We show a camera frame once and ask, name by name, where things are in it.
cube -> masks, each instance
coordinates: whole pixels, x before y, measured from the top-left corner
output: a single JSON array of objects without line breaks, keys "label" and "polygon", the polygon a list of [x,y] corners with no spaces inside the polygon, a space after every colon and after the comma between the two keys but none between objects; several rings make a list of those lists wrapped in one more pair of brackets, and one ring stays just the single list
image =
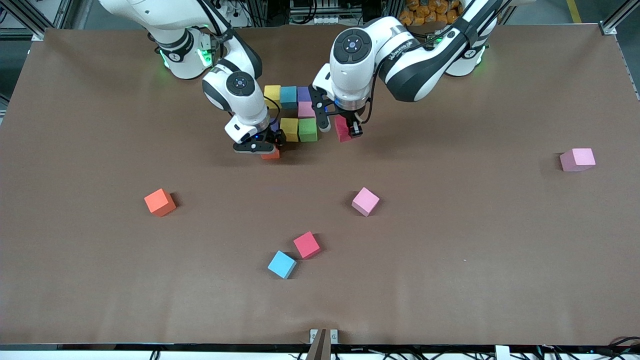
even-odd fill
[{"label": "cube", "polygon": [[280,129],[288,142],[298,142],[298,119],[287,117],[280,119]]},{"label": "cube", "polygon": [[286,279],[291,275],[293,268],[296,266],[296,261],[290,258],[282,251],[276,252],[276,255],[271,260],[269,270],[274,272],[277,276]]},{"label": "cube", "polygon": [[293,243],[296,245],[296,248],[298,248],[300,256],[305,260],[320,252],[320,245],[318,245],[311,231],[293,240]]},{"label": "cube", "polygon": [[158,189],[145,197],[145,202],[151,214],[163,217],[175,210],[175,203],[171,195],[163,189]]},{"label": "cube", "polygon": [[375,196],[367,188],[362,188],[358,195],[353,199],[351,206],[358,210],[361,214],[368,217],[373,208],[376,207],[380,198]]},{"label": "cube", "polygon": [[596,165],[596,159],[593,157],[593,151],[589,148],[571,149],[560,155],[562,170],[569,172],[584,171]]},{"label": "cube", "polygon": [[298,86],[298,102],[300,101],[311,101],[309,86]]},{"label": "cube", "polygon": [[318,126],[315,119],[300,119],[298,121],[298,136],[301,142],[318,141]]},{"label": "cube", "polygon": [[335,132],[338,134],[338,141],[345,142],[353,139],[349,135],[349,127],[347,126],[347,119],[342,115],[335,116]]},{"label": "cube", "polygon": [[276,131],[278,131],[280,129],[280,121],[277,120],[277,119],[271,118],[269,120],[269,127],[275,133]]},{"label": "cube", "polygon": [[276,152],[273,154],[261,154],[260,157],[264,160],[280,159],[280,149],[276,146]]},{"label": "cube", "polygon": [[295,86],[283,86],[280,88],[280,104],[283,109],[295,109],[298,107],[298,88]]},{"label": "cube", "polygon": [[316,117],[313,103],[310,101],[298,101],[298,119],[304,119],[305,117]]},{"label": "cube", "polygon": [[[264,97],[265,98],[269,98],[273,101],[276,102],[276,104],[278,104],[279,107],[282,107],[282,105],[280,104],[280,85],[265,85],[264,86]],[[273,103],[267,99],[264,100],[265,104],[267,104],[267,107],[270,109],[273,109]]]}]

brown tabletop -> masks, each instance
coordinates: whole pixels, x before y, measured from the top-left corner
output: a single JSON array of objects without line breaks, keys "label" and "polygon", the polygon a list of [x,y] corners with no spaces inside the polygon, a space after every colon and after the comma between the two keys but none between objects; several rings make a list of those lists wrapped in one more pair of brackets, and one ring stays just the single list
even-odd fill
[{"label": "brown tabletop", "polygon": [[[242,31],[307,85],[341,28]],[[0,341],[604,344],[640,332],[640,104],[596,25],[498,27],[363,137],[233,153],[144,31],[49,31],[0,127]],[[592,147],[598,165],[559,170]],[[349,206],[366,186],[369,218]],[[158,188],[179,208],[152,216]],[[289,280],[266,267],[312,231]]]}]

robotic arm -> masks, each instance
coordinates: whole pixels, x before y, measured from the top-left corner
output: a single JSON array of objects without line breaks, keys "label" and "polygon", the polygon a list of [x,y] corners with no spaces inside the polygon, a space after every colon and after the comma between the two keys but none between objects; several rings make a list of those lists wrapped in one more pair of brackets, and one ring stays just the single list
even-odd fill
[{"label": "robotic arm", "polygon": [[[236,152],[271,154],[284,138],[269,128],[269,114],[256,79],[262,60],[233,30],[209,0],[100,0],[105,9],[142,25],[155,41],[164,64],[178,78],[193,79],[211,65],[212,41],[223,44],[221,57],[202,80],[213,105],[233,112],[225,131]],[[200,31],[205,26],[211,32]]]},{"label": "robotic arm", "polygon": [[[333,42],[330,61],[309,86],[321,131],[331,128],[328,116],[347,119],[352,137],[362,135],[360,117],[372,101],[376,76],[399,101],[427,96],[446,72],[470,74],[480,62],[484,43],[497,22],[502,0],[463,0],[466,10],[443,30],[442,41],[427,51],[394,17],[383,17],[363,28],[344,30]],[[330,105],[335,110],[327,111]]]}]

pink cube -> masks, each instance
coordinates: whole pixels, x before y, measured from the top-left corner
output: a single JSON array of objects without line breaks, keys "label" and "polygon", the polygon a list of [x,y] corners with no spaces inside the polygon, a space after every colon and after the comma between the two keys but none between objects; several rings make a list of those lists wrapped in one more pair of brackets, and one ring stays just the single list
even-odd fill
[{"label": "pink cube", "polygon": [[560,155],[563,171],[583,171],[596,165],[596,159],[593,157],[593,151],[587,149],[571,149]]},{"label": "pink cube", "polygon": [[316,238],[311,231],[293,240],[293,243],[296,244],[298,252],[303,259],[311,258],[313,255],[320,252],[320,245],[316,242]]},{"label": "pink cube", "polygon": [[375,196],[367,188],[362,188],[358,195],[356,195],[355,199],[353,199],[351,206],[364,216],[368,217],[373,208],[378,204],[378,201],[380,201],[379,197]]},{"label": "pink cube", "polygon": [[347,119],[345,119],[342,115],[335,116],[335,132],[338,134],[339,142],[345,142],[353,139],[351,135],[349,135]]},{"label": "pink cube", "polygon": [[306,117],[316,117],[313,105],[310,101],[298,102],[298,119],[304,119]]}]

yellow cube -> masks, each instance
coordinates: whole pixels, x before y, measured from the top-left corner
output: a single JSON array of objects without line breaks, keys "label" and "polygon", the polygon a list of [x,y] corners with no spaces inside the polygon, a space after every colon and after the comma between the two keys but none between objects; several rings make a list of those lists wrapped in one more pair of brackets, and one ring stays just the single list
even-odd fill
[{"label": "yellow cube", "polygon": [[[268,97],[278,104],[278,106],[282,109],[282,105],[280,104],[280,85],[264,85],[264,97]],[[264,100],[269,109],[275,108],[273,103],[267,99]]]},{"label": "yellow cube", "polygon": [[286,117],[280,119],[280,129],[288,142],[298,142],[298,119]]}]

